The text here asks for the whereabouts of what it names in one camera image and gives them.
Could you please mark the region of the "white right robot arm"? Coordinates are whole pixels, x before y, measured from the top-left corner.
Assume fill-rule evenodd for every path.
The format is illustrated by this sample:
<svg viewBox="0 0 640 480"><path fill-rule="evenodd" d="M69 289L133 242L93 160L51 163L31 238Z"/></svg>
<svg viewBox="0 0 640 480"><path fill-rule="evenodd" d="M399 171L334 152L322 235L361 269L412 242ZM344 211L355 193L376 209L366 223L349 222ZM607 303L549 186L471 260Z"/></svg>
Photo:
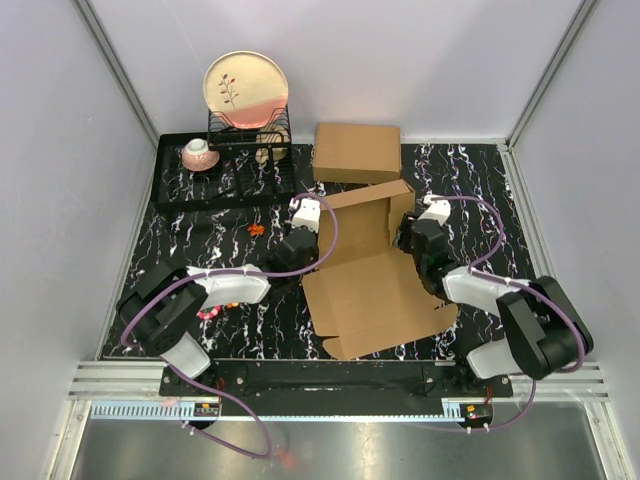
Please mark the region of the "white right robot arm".
<svg viewBox="0 0 640 480"><path fill-rule="evenodd" d="M480 394L499 375L542 380L575 371L593 350L591 332L556 279L513 280L462 265L449 254L443 226L425 214L405 213L394 245L412 256L430 295L501 321L504 338L469 351L466 364L454 371L455 387L463 395Z"/></svg>

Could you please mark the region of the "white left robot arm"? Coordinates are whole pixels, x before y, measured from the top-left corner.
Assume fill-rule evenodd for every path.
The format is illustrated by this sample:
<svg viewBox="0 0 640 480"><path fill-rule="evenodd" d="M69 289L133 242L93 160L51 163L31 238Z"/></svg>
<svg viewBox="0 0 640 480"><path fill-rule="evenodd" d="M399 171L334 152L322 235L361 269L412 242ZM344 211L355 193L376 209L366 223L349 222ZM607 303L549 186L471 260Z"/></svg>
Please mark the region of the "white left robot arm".
<svg viewBox="0 0 640 480"><path fill-rule="evenodd" d="M124 346L139 345L181 372L181 384L196 396L215 386L216 372L189 333L197 314L232 303L259 304L282 292L312 269L318 259L317 234L294 227L259 266L204 269L172 260L160 262L117 304L125 324Z"/></svg>

